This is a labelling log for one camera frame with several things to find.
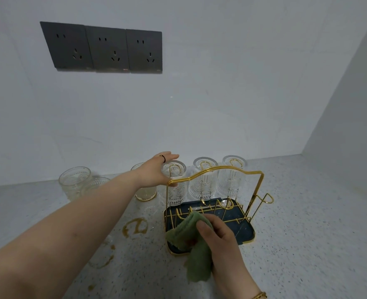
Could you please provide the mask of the person's right hand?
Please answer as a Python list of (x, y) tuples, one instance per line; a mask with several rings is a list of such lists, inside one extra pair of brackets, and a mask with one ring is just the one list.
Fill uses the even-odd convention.
[(233, 231), (219, 217), (212, 214), (204, 216), (213, 221), (212, 274), (221, 293), (231, 286), (257, 285), (246, 268)]

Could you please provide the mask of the person's left hand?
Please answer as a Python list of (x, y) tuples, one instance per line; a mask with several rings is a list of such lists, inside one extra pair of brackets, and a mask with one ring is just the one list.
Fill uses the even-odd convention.
[(167, 185), (172, 179), (162, 172), (164, 164), (166, 163), (160, 163), (155, 155), (136, 169), (139, 187)]

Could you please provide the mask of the green cleaning cloth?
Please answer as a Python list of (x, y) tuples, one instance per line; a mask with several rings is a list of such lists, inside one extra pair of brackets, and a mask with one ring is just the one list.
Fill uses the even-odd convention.
[(189, 282), (207, 281), (211, 277), (211, 250), (197, 229), (197, 222), (204, 222), (212, 230), (210, 221), (197, 211), (191, 212), (174, 229), (166, 232), (166, 241), (181, 251), (190, 251), (185, 262)]

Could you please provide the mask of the clear embossed glass cup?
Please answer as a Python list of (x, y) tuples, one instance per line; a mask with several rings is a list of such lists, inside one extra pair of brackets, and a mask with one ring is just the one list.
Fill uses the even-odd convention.
[[(236, 155), (225, 156), (222, 159), (222, 165), (236, 167), (242, 170), (247, 170), (248, 167), (247, 161), (244, 158)], [(243, 175), (244, 174), (237, 170), (219, 170), (217, 177), (217, 192), (222, 197), (236, 199)]]
[[(183, 162), (172, 160), (163, 165), (162, 173), (173, 180), (184, 179), (187, 176), (187, 168)], [(166, 208), (180, 205), (184, 201), (187, 193), (186, 184), (180, 182), (168, 188), (165, 185), (157, 186), (158, 197)]]
[[(216, 160), (210, 157), (198, 157), (193, 161), (191, 175), (216, 166), (218, 166)], [(196, 200), (210, 200), (216, 192), (217, 176), (218, 170), (212, 170), (189, 181), (188, 190), (190, 195)]]
[(93, 178), (85, 182), (84, 185), (81, 187), (80, 197), (92, 193), (93, 191), (98, 189), (100, 186), (108, 183), (109, 181), (110, 179), (106, 177), (97, 177), (97, 178)]
[(71, 202), (80, 196), (81, 188), (91, 178), (92, 172), (89, 168), (78, 166), (63, 172), (58, 178), (58, 183), (67, 196), (67, 199)]

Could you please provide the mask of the person's right forearm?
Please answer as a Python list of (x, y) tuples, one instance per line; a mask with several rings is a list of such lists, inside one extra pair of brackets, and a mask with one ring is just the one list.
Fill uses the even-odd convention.
[(257, 285), (231, 286), (222, 292), (227, 299), (267, 299), (266, 292)]

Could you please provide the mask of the person's left forearm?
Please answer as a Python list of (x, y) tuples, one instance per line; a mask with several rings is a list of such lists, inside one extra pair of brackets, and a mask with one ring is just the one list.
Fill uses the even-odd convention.
[(0, 248), (0, 299), (62, 298), (140, 187), (138, 172), (121, 174)]

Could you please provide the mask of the dark blue drip tray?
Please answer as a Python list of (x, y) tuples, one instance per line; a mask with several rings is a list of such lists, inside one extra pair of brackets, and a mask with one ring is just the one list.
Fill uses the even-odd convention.
[(168, 232), (179, 225), (192, 211), (218, 216), (233, 231), (238, 245), (249, 243), (255, 238), (255, 230), (242, 205), (232, 199), (215, 198), (208, 201), (188, 201), (169, 206), (163, 211), (164, 229)]

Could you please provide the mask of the gold rimmed embossed glass cup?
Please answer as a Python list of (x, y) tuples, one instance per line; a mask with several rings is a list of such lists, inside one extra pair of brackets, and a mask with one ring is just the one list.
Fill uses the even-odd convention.
[(135, 198), (142, 202), (151, 201), (157, 196), (157, 186), (140, 188), (135, 193)]

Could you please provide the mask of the dark grey wall socket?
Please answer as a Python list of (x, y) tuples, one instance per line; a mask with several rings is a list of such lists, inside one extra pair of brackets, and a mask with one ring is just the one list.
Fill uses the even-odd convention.
[(94, 70), (84, 25), (47, 21), (40, 25), (57, 70)]
[(162, 32), (126, 29), (126, 43), (131, 73), (162, 73)]
[(98, 72), (130, 72), (126, 30), (85, 26), (93, 67)]

